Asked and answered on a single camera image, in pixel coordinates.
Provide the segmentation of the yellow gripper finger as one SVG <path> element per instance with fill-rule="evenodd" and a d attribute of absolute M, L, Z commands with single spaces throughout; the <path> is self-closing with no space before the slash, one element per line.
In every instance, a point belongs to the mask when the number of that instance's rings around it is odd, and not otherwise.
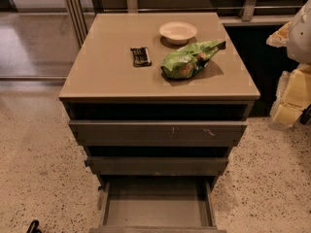
<path fill-rule="evenodd" d="M 273 122 L 289 127 L 293 126 L 301 115 L 301 110 L 291 106 L 284 106 L 283 104 L 273 104 L 270 111 Z"/>
<path fill-rule="evenodd" d="M 267 38 L 266 43 L 274 48 L 285 47 L 288 42 L 289 28 L 291 24 L 292 23 L 290 21 L 285 23 L 281 28 Z"/>

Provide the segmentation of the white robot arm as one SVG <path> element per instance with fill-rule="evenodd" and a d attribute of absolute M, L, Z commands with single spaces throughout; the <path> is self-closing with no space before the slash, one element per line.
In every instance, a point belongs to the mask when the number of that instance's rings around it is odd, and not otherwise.
<path fill-rule="evenodd" d="M 311 0 L 270 35 L 266 43 L 285 47 L 287 56 L 298 63 L 292 72 L 284 71 L 279 79 L 276 100 L 270 110 L 270 127 L 291 128 L 296 122 L 311 124 Z"/>

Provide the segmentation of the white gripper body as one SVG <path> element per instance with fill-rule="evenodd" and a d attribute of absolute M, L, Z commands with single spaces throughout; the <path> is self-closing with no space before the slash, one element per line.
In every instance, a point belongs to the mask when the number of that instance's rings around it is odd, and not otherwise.
<path fill-rule="evenodd" d="M 311 104 L 311 74 L 300 70 L 284 72 L 286 85 L 281 105 L 286 108 L 304 111 Z"/>

